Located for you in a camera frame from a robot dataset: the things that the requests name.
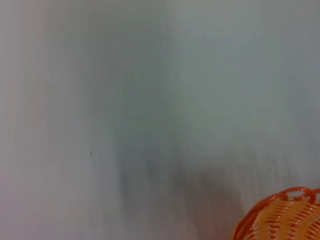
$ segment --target orange woven pattern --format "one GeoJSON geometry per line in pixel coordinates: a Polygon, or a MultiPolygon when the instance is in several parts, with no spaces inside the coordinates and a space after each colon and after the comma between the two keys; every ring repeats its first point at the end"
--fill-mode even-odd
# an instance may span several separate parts
{"type": "Polygon", "coordinates": [[[237,225],[232,240],[320,240],[320,189],[293,187],[265,198],[237,225]],[[292,192],[303,192],[298,197],[292,192]]]}

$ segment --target woven basket rim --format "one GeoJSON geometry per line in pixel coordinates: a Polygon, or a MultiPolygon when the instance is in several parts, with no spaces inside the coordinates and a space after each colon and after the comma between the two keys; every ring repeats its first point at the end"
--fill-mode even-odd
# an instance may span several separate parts
{"type": "Polygon", "coordinates": [[[259,201],[238,223],[236,226],[231,240],[244,240],[247,233],[250,231],[253,223],[255,222],[259,212],[269,206],[274,200],[281,199],[283,201],[308,201],[309,204],[320,207],[317,201],[317,194],[320,193],[320,188],[310,189],[303,186],[291,187],[280,191],[276,194],[268,196],[259,201]],[[290,193],[303,192],[299,196],[289,196],[290,193]]]}

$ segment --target basket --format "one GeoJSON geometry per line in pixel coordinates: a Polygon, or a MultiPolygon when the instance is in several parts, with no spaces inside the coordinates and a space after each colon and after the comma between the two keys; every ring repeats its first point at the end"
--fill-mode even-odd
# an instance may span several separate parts
{"type": "Polygon", "coordinates": [[[238,223],[231,240],[320,240],[318,193],[320,188],[293,187],[263,199],[238,223]]]}

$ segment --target wicker weave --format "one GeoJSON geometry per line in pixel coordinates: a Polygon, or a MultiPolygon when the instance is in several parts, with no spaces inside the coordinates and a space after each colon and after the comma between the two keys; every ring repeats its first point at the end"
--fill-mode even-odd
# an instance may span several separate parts
{"type": "Polygon", "coordinates": [[[293,187],[265,198],[239,222],[231,240],[320,240],[319,189],[293,187]],[[298,197],[289,193],[303,192],[298,197]]]}

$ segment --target orange wicker basket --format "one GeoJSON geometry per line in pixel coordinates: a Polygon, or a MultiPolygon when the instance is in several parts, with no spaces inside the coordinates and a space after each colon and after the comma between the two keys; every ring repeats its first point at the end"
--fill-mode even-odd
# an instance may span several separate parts
{"type": "Polygon", "coordinates": [[[258,202],[231,240],[320,240],[320,188],[293,187],[258,202]],[[290,196],[303,192],[300,196],[290,196]]]}

